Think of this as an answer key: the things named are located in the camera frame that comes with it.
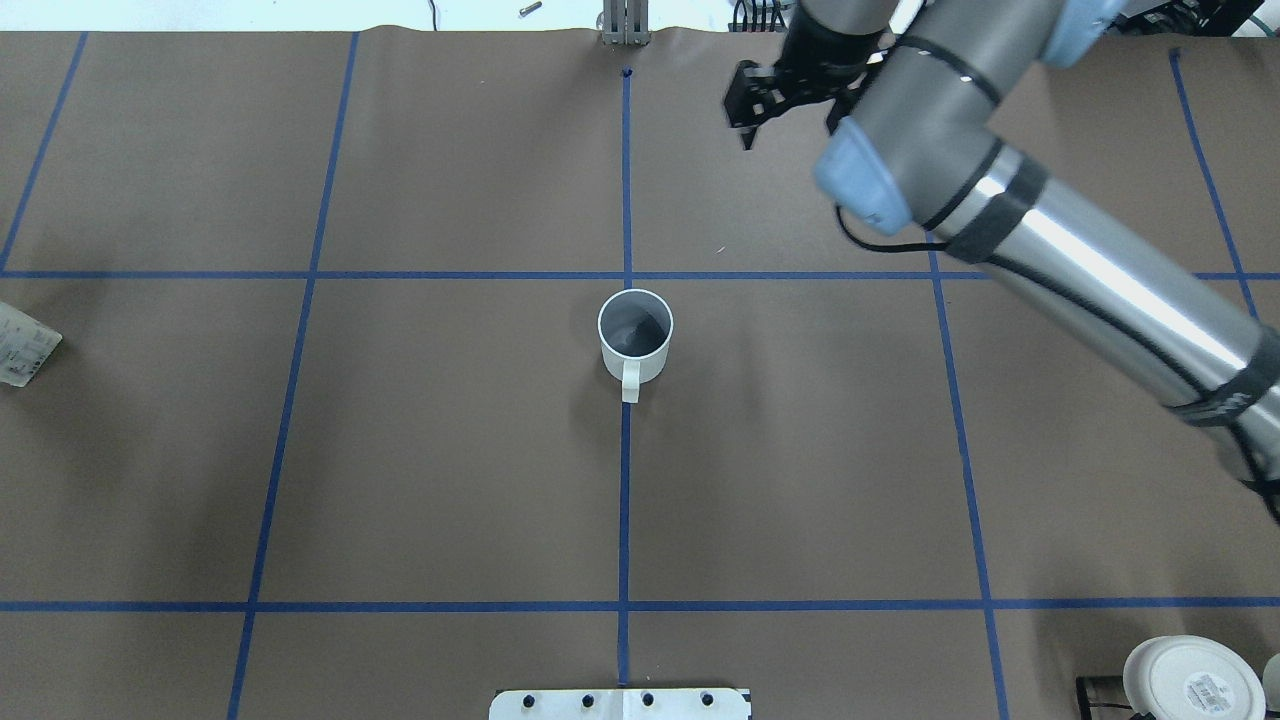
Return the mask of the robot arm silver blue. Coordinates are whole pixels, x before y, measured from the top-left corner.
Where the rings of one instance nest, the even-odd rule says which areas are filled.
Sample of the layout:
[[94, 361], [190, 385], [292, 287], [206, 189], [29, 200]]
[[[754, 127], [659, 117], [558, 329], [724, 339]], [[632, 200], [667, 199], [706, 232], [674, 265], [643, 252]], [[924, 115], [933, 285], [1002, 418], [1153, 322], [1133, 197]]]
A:
[[932, 1], [829, 131], [817, 184], [884, 236], [918, 225], [1213, 437], [1277, 515], [1277, 332], [1000, 138], [1036, 63], [1078, 61], [1120, 1]]

